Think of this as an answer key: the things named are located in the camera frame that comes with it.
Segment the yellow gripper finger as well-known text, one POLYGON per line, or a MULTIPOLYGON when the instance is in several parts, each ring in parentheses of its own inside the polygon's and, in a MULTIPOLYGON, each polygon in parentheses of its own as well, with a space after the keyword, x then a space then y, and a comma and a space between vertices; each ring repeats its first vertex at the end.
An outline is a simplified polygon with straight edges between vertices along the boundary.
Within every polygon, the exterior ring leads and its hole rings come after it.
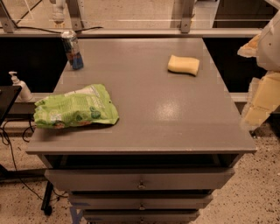
POLYGON ((260 34, 255 35, 247 44, 239 48, 237 54, 245 58, 256 57, 259 39, 260 34))
POLYGON ((244 128, 258 128, 280 106, 280 73, 268 71, 249 84, 247 103, 241 112, 244 128))

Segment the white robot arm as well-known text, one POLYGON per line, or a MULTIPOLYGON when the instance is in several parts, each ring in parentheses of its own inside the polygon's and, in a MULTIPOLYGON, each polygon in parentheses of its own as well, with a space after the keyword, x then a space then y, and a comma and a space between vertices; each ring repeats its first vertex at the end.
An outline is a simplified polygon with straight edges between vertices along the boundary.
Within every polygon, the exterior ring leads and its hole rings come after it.
POLYGON ((247 103, 241 112, 243 127, 255 130, 280 106, 280 11, 237 54, 256 58, 256 64, 267 71, 261 79, 250 82, 247 103))

